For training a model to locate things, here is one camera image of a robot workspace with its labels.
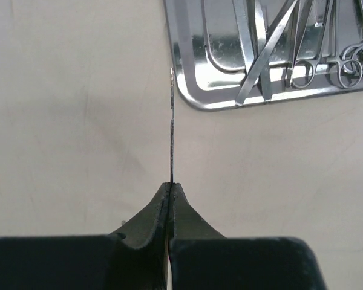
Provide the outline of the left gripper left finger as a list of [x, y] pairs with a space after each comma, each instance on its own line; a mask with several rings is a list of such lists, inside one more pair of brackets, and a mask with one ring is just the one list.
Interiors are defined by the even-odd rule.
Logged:
[[0, 237], [0, 289], [166, 289], [170, 189], [112, 233]]

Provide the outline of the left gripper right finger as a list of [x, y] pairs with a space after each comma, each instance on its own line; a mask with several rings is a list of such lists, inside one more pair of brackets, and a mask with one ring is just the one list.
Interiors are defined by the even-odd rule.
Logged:
[[326, 289], [315, 254], [295, 237], [223, 236], [189, 204], [181, 184], [169, 201], [173, 289]]

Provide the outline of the beige cloth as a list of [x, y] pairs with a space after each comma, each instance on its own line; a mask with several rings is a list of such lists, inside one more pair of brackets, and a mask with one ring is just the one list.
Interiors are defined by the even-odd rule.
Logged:
[[227, 237], [295, 236], [363, 289], [363, 92], [170, 99], [162, 1], [0, 1], [0, 236], [107, 233], [169, 178]]

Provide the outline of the scalpel handle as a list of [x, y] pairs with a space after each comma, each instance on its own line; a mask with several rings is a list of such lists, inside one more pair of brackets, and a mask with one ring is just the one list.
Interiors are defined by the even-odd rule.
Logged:
[[170, 69], [170, 105], [171, 105], [171, 120], [170, 120], [170, 183], [174, 183], [174, 121], [175, 121], [175, 103], [174, 103], [174, 68]]

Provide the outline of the steel instrument tray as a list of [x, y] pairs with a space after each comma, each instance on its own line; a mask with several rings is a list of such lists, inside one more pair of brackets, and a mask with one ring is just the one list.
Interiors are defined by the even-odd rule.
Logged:
[[[267, 40], [285, 2], [260, 1]], [[318, 67], [316, 77], [305, 89], [289, 86], [287, 71], [304, 2], [299, 1], [299, 8], [291, 15], [243, 106], [363, 91], [363, 78], [358, 86], [344, 89], [327, 66]], [[310, 36], [315, 36], [322, 24], [325, 2], [317, 1], [311, 12]], [[339, 46], [344, 51], [362, 40], [362, 15], [358, 1], [340, 2]], [[246, 77], [232, 1], [165, 1], [164, 7], [180, 95], [191, 106], [205, 111], [242, 107], [235, 104], [235, 98]]]

